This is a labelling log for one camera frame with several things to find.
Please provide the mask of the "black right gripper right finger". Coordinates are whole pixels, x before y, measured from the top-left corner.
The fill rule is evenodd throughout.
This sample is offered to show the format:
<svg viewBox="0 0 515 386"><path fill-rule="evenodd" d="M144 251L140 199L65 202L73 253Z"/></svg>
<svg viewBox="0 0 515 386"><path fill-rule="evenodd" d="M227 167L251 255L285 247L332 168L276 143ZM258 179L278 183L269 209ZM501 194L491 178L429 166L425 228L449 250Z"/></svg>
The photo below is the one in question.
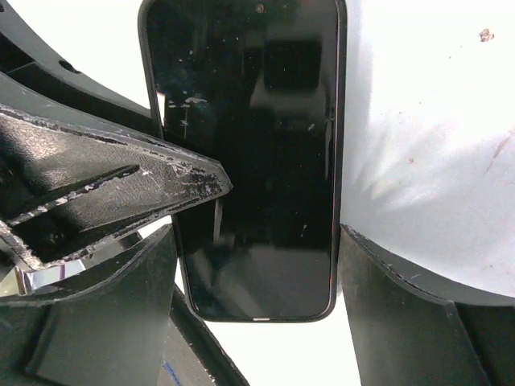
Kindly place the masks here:
<svg viewBox="0 0 515 386"><path fill-rule="evenodd" d="M340 283L363 385L512 385L514 300L340 228Z"/></svg>

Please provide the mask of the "black phone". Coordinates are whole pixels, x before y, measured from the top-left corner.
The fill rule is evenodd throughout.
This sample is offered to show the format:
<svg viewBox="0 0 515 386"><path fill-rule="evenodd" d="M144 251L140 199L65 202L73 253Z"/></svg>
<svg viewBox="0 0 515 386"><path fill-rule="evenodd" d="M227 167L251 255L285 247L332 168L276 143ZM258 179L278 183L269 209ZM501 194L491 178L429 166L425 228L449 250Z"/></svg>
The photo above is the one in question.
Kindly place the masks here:
<svg viewBox="0 0 515 386"><path fill-rule="evenodd" d="M314 322L336 298L342 1L145 1L163 136L232 184L174 219L184 294L210 322Z"/></svg>

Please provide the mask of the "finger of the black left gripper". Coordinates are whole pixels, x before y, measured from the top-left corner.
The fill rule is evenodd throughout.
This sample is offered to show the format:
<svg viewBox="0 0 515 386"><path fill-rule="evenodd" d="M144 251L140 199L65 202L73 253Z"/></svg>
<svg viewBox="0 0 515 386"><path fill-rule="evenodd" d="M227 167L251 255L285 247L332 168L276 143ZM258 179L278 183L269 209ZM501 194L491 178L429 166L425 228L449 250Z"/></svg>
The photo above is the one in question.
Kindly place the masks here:
<svg viewBox="0 0 515 386"><path fill-rule="evenodd" d="M76 70L7 1L1 2L1 77L82 113L154 137L161 135L149 109Z"/></svg>
<svg viewBox="0 0 515 386"><path fill-rule="evenodd" d="M1 107L1 239L29 270L86 257L232 187L218 161L132 129Z"/></svg>

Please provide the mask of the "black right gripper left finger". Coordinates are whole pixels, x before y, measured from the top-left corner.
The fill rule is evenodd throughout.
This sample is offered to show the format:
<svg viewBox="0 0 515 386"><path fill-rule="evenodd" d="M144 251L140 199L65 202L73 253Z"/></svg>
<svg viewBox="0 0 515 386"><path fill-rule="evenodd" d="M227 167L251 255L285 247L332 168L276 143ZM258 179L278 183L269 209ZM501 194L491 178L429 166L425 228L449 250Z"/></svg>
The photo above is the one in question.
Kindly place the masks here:
<svg viewBox="0 0 515 386"><path fill-rule="evenodd" d="M171 225L83 273L1 300L3 385L155 385L176 259Z"/></svg>

